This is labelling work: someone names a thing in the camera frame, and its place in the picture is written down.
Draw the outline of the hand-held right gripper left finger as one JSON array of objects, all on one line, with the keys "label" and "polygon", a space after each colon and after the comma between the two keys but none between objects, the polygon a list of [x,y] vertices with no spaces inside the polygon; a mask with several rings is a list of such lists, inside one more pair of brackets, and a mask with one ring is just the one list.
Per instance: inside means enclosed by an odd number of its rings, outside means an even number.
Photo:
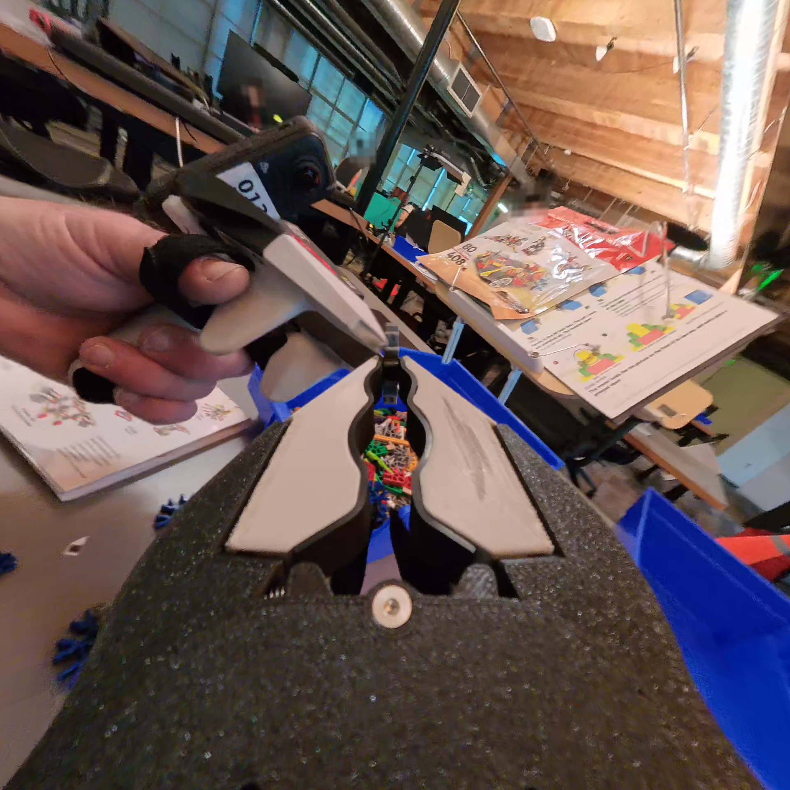
[{"label": "hand-held right gripper left finger", "polygon": [[370,505],[362,449],[379,372],[371,358],[298,410],[252,489],[226,549],[312,562],[331,575],[367,547]]}]

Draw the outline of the grey snowflake connector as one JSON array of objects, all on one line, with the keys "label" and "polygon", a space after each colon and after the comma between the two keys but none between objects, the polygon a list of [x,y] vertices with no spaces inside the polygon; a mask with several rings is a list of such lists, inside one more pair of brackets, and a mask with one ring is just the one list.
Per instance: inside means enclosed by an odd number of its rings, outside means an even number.
[{"label": "grey snowflake connector", "polygon": [[385,346],[381,361],[381,400],[388,407],[396,407],[400,390],[400,330],[396,324],[386,323]]}]

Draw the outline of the blue plastic bin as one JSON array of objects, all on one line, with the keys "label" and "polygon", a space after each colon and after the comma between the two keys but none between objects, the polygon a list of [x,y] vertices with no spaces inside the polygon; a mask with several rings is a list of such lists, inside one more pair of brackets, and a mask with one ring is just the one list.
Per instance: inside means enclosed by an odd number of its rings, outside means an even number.
[{"label": "blue plastic bin", "polygon": [[653,489],[616,531],[724,734],[765,788],[788,789],[788,597]]},{"label": "blue plastic bin", "polygon": [[[476,405],[479,409],[481,409],[486,415],[488,415],[491,419],[495,420],[498,424],[499,428],[504,428],[509,426],[509,418],[512,417],[510,412],[502,406],[502,404],[494,397],[488,390],[481,386],[478,380],[471,377],[467,370],[465,370],[460,364],[456,362],[451,363],[443,363],[441,359],[437,355],[433,355],[430,353],[422,353],[419,351],[410,351],[408,349],[404,351],[400,351],[400,359],[402,357],[412,357],[419,363],[421,363],[425,368],[427,368],[432,374],[437,376],[442,382],[449,385],[453,390],[457,393],[464,396],[467,400],[472,402]],[[371,391],[373,393],[373,413],[375,406],[381,400],[381,361],[382,359],[378,358],[379,360],[379,372],[376,375],[375,379],[370,380]],[[260,381],[260,390],[261,390],[261,397],[265,397],[268,400],[273,401],[275,404],[288,404],[295,403],[299,407],[304,407],[307,405],[311,400],[314,400],[317,396],[322,394],[324,391],[328,390],[331,386],[338,383],[342,380],[345,376],[347,376],[350,372],[349,370],[341,369],[335,374],[323,374],[320,375],[318,380],[313,383],[311,386],[308,386],[306,383],[295,380],[295,395],[286,396],[285,389],[283,386],[279,386],[277,390],[268,390],[268,384],[273,383],[273,377],[268,372],[262,374],[261,381]],[[400,371],[400,390],[399,390],[399,397],[403,403],[405,403],[408,411],[409,416],[409,407],[406,404],[406,398],[408,396],[409,386],[403,382],[403,374]],[[372,436],[370,440],[373,438],[374,434],[374,414],[372,419]],[[412,444],[412,438],[409,434],[409,441],[411,443],[412,448],[416,453],[417,447]],[[504,436],[499,432],[502,440],[504,441]]]}]

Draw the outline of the blue double snowflake connector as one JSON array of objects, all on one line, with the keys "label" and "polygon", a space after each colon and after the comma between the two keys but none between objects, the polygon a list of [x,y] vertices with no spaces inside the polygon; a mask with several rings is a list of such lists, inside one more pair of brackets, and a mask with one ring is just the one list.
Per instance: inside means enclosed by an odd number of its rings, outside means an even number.
[{"label": "blue double snowflake connector", "polygon": [[186,505],[188,498],[181,495],[178,499],[168,499],[163,503],[153,519],[154,532],[160,532],[167,528],[173,517]]}]

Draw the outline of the pile of colourful construction pieces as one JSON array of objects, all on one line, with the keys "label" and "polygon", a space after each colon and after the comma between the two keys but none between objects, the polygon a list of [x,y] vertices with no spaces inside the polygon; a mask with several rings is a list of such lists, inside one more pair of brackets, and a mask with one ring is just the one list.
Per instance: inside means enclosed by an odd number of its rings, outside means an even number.
[{"label": "pile of colourful construction pieces", "polygon": [[374,408],[374,434],[362,451],[372,525],[381,528],[411,505],[413,477],[420,461],[409,441],[405,403],[380,400]]}]

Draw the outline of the black monitor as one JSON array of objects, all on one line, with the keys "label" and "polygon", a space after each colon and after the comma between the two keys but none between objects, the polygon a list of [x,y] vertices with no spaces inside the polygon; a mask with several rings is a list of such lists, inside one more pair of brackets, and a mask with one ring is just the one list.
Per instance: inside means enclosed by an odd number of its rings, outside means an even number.
[{"label": "black monitor", "polygon": [[312,95],[271,58],[230,32],[216,88],[221,110],[262,130],[307,116]]}]

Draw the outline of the black metal pole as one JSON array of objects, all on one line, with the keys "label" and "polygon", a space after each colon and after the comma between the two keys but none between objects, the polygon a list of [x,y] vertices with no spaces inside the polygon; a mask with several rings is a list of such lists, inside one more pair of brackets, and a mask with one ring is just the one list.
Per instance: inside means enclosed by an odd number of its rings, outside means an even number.
[{"label": "black metal pole", "polygon": [[419,54],[411,70],[409,80],[406,83],[401,95],[399,104],[388,123],[383,137],[376,150],[374,163],[370,165],[369,171],[357,195],[357,209],[363,215],[370,204],[370,201],[379,186],[386,166],[390,161],[393,150],[399,141],[400,135],[409,120],[414,104],[428,78],[430,69],[436,59],[441,42],[455,17],[460,1],[442,1],[439,10],[434,17],[428,33],[423,38]]}]

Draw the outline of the black tripod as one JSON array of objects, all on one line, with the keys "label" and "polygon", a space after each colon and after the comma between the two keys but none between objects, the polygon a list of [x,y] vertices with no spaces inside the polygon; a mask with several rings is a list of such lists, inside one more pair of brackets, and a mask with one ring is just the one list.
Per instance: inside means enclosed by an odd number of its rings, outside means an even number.
[{"label": "black tripod", "polygon": [[468,185],[468,175],[432,148],[399,144],[363,216],[425,251],[437,222],[466,236],[470,223],[459,213],[469,203]]}]

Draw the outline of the wooden desk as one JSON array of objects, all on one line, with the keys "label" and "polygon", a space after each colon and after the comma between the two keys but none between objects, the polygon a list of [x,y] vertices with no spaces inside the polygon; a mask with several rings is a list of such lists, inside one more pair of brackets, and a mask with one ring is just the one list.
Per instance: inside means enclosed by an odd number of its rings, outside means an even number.
[{"label": "wooden desk", "polygon": [[1,49],[5,56],[56,77],[92,104],[103,105],[136,119],[204,154],[217,153],[225,145],[242,139],[242,135],[225,125],[221,125],[218,133],[209,133],[204,123],[195,125],[182,120],[177,114],[87,70],[63,54],[52,52],[45,45],[4,24],[1,24]]}]

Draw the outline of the white air vent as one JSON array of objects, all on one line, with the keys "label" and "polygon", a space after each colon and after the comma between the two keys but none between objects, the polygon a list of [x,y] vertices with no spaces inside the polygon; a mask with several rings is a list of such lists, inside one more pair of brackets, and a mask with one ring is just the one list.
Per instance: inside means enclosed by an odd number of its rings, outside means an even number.
[{"label": "white air vent", "polygon": [[460,110],[472,118],[480,103],[482,91],[460,61],[450,60],[449,64],[451,70],[447,91]]}]

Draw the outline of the toy instruction booklet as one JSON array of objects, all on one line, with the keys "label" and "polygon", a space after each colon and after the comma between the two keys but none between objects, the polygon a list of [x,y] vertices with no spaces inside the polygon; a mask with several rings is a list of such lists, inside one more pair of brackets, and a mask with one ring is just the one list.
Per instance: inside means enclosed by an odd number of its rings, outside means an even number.
[{"label": "toy instruction booklet", "polygon": [[252,420],[220,389],[183,423],[153,425],[1,361],[2,436],[62,502],[147,476],[242,434]]}]

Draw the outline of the block instruction sheet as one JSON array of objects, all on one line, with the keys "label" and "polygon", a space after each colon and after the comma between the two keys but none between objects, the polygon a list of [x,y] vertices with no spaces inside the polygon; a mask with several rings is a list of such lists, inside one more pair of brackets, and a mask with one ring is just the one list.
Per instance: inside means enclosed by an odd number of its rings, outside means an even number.
[{"label": "block instruction sheet", "polygon": [[781,321],[768,307],[648,262],[524,322],[514,336],[607,418],[655,400]]}]

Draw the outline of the red plastic bag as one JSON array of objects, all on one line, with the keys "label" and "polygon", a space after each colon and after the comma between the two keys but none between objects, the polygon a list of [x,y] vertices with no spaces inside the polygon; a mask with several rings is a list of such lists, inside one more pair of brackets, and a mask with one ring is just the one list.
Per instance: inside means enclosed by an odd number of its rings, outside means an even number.
[{"label": "red plastic bag", "polygon": [[565,206],[550,209],[537,225],[558,233],[590,258],[618,272],[644,265],[667,249],[657,232],[620,228]]}]

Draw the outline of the silver insulated pipe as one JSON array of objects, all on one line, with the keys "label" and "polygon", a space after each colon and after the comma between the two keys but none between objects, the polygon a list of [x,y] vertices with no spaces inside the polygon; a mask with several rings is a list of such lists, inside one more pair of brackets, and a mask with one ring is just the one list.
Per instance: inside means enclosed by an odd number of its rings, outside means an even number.
[{"label": "silver insulated pipe", "polygon": [[763,107],[774,75],[777,32],[787,3],[727,2],[720,142],[709,248],[703,266],[721,271],[736,260],[745,214],[747,177],[762,141]]}]

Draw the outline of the grey ceiling duct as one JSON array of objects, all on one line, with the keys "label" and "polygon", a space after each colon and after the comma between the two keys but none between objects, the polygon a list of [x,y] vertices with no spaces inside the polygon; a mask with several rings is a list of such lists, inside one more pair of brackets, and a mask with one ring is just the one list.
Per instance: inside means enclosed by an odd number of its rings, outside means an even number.
[{"label": "grey ceiling duct", "polygon": [[[421,21],[419,14],[401,1],[362,1],[361,4],[370,11],[402,52],[415,62],[429,34],[429,29]],[[451,95],[451,82],[457,70],[458,67],[439,49],[429,68],[427,82],[487,153],[494,155],[495,148],[488,133],[489,122],[479,119],[478,112],[468,114]]]}]

